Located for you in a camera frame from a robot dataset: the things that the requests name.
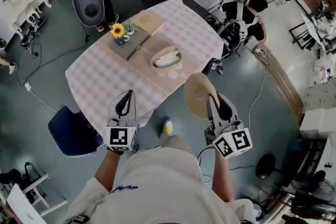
power strip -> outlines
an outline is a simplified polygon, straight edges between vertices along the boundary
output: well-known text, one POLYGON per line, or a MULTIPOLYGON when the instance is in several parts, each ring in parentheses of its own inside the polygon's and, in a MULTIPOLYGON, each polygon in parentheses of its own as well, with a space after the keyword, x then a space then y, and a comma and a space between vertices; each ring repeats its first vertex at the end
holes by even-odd
POLYGON ((28 82, 28 80, 25 80, 25 84, 24 84, 24 86, 26 87, 26 90, 29 92, 30 90, 31 90, 31 86, 30 86, 30 84, 29 84, 29 82, 28 82))

small vase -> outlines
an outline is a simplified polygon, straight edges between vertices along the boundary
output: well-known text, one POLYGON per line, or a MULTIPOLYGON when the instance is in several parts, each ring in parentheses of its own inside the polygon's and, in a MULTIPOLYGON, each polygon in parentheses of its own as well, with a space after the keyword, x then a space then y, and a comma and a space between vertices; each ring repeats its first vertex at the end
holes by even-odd
POLYGON ((119 45, 119 46, 122 46, 124 45, 127 41, 130 40, 130 36, 128 35, 123 35, 121 38, 113 38, 114 39, 114 42, 119 45))
POLYGON ((132 36, 134 34, 134 29, 126 33, 129 36, 132 36))

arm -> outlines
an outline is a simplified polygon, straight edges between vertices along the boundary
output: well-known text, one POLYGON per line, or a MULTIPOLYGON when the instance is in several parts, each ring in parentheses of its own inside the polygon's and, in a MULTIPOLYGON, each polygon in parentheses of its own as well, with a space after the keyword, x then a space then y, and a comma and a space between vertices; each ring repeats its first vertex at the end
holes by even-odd
POLYGON ((264 32, 264 38, 262 40, 258 40, 258 41, 260 43, 265 43, 266 40, 267 40, 265 23, 264 23, 264 20, 260 16, 258 16, 258 19, 259 19, 259 22, 261 24, 261 28, 262 28, 262 30, 264 32))
POLYGON ((224 202, 234 201, 235 191, 231 179, 229 161, 228 159, 224 159, 217 150, 215 151, 215 170, 212 190, 224 202))
POLYGON ((120 156, 108 151, 94 178, 85 185, 80 195, 71 203, 66 219, 77 215, 90 217, 96 205, 112 190, 120 156))
POLYGON ((120 155, 115 152, 108 151, 105 159, 96 172, 95 178, 108 192, 112 190, 119 160, 120 155))

book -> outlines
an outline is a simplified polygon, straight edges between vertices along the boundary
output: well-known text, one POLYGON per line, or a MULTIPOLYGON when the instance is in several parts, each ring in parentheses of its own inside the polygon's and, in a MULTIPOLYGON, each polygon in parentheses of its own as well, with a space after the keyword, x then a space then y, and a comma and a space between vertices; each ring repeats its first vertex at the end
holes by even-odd
POLYGON ((109 43, 110 48, 119 54, 125 60, 129 60, 132 55, 145 43, 149 38, 149 33, 138 28, 135 33, 130 36, 130 40, 124 45, 117 45, 114 41, 109 43))
POLYGON ((164 25, 164 19, 149 10, 142 10, 131 18, 131 23, 148 32, 152 37, 164 25))

blue chair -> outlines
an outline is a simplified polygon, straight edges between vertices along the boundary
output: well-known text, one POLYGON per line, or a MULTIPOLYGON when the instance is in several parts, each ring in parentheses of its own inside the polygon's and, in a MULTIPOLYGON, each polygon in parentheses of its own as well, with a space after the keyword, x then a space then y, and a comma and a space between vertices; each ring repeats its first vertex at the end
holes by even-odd
POLYGON ((65 105, 57 110, 48 128, 59 149, 67 157, 93 154, 103 144, 102 137, 83 113, 72 113, 65 105))

